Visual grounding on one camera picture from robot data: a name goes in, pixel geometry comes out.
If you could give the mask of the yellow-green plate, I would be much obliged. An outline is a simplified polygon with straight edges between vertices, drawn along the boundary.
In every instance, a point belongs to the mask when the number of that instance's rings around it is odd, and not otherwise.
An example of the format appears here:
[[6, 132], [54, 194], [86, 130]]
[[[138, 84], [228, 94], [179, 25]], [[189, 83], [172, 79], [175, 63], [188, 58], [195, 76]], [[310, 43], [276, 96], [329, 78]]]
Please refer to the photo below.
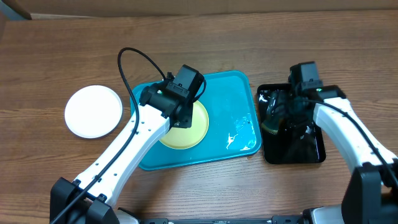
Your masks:
[[199, 101], [193, 104], [192, 125], [190, 128], [171, 128], [160, 142], [172, 149], [189, 149], [201, 142], [209, 128], [209, 116]]

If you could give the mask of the white plate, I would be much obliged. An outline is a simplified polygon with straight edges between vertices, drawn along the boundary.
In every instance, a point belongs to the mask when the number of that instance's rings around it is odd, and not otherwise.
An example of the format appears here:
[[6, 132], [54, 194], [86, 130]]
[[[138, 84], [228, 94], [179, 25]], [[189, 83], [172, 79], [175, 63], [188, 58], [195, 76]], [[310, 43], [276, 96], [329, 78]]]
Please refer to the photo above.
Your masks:
[[123, 115], [118, 94], [102, 85], [86, 86], [68, 100], [64, 118], [68, 129], [85, 139], [101, 138], [113, 131]]

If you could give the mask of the yellow green sponge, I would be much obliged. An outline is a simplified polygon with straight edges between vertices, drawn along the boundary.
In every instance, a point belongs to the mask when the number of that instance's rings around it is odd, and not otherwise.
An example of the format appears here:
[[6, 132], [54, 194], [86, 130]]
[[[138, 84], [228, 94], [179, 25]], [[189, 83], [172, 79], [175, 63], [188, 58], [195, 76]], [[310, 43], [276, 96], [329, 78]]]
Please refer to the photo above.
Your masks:
[[261, 128], [268, 133], [276, 135], [279, 131], [279, 118], [265, 119], [261, 123]]

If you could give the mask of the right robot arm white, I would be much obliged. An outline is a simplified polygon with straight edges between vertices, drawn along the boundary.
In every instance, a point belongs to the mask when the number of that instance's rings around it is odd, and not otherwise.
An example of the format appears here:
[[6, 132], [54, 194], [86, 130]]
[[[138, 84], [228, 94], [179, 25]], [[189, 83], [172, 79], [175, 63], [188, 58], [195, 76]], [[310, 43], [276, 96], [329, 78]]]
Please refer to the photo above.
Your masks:
[[285, 136], [322, 129], [346, 161], [351, 180], [341, 205], [311, 208], [301, 223], [397, 223], [397, 156], [365, 127], [336, 85], [301, 88], [272, 85], [261, 94], [267, 105], [262, 128], [281, 139], [279, 148], [301, 148]]

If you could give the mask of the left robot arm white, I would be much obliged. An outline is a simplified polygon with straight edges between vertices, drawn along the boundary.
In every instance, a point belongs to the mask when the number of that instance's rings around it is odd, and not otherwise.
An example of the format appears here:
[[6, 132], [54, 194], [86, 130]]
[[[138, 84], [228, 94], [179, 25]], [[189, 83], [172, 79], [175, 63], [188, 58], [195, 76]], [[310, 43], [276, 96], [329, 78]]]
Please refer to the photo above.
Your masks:
[[118, 197], [149, 149], [178, 123], [189, 128], [195, 91], [172, 80], [143, 89], [128, 124], [100, 157], [73, 182], [57, 180], [50, 194], [51, 223], [136, 222], [115, 212]]

